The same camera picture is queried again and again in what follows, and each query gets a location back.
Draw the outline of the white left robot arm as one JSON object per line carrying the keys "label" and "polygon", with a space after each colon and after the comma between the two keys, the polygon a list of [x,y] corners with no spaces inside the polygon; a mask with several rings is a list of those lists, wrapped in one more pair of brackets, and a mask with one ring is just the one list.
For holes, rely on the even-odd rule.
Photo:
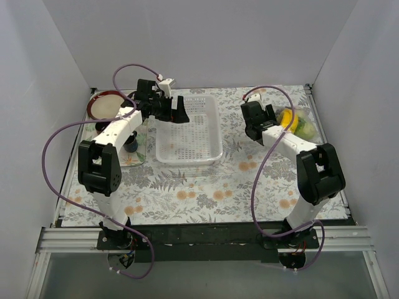
{"label": "white left robot arm", "polygon": [[119,249],[132,244],[133,234],[125,228],[130,219],[117,194],[122,182],[118,154],[133,138],[134,131],[149,117],[170,123],[187,123],[183,97],[173,98],[172,78],[140,79],[132,97],[122,102],[116,119],[92,141],[82,141],[78,150],[78,181],[97,203],[105,237]]}

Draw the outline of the white plastic mesh basket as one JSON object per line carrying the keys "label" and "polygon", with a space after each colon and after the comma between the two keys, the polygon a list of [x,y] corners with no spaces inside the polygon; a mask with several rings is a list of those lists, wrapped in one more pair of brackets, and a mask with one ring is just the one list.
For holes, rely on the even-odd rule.
{"label": "white plastic mesh basket", "polygon": [[218,104],[210,95],[184,97],[188,123],[155,122],[156,158],[173,166],[211,165],[223,155]]}

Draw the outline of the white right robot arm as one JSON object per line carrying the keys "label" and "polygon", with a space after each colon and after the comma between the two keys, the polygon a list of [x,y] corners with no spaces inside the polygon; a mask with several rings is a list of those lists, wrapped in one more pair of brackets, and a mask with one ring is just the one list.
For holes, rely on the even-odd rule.
{"label": "white right robot arm", "polygon": [[[279,125],[271,105],[263,108],[259,101],[248,101],[241,105],[241,111],[248,137],[269,149],[252,185],[250,209],[254,225],[266,240],[279,240],[292,248],[299,246],[316,223],[320,210],[346,186],[337,152],[330,143],[311,143],[291,133],[288,126]],[[284,219],[282,229],[270,234],[256,220],[254,200],[262,169],[275,151],[295,164],[300,196]]]}

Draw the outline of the clear zip top bag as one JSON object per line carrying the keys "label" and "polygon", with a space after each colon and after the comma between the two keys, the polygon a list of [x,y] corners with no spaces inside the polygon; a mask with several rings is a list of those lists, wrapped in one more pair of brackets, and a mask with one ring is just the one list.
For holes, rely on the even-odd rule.
{"label": "clear zip top bag", "polygon": [[[275,114],[278,124],[284,128],[286,128],[292,120],[292,110],[288,107],[278,107]],[[294,114],[294,122],[289,127],[290,132],[303,140],[315,141],[317,130],[308,114],[300,108],[295,108]]]}

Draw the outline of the fake yellow banana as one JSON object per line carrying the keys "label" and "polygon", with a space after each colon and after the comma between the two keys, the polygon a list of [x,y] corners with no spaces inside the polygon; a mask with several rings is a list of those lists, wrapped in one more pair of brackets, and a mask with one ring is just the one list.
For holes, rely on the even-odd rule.
{"label": "fake yellow banana", "polygon": [[292,110],[291,109],[283,109],[279,116],[277,117],[277,122],[283,126],[284,128],[288,127],[288,125],[291,123],[291,120],[294,119],[292,122],[291,126],[289,129],[291,131],[295,131],[297,129],[297,126],[299,124],[299,117],[297,114],[294,115],[294,118],[292,117]]}

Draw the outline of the fake green cabbage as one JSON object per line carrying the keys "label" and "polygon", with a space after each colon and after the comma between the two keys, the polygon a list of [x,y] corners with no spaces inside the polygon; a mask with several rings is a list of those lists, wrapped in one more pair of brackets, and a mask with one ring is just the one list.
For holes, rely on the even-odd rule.
{"label": "fake green cabbage", "polygon": [[311,141],[317,134],[317,130],[312,122],[300,119],[295,135],[303,140]]}

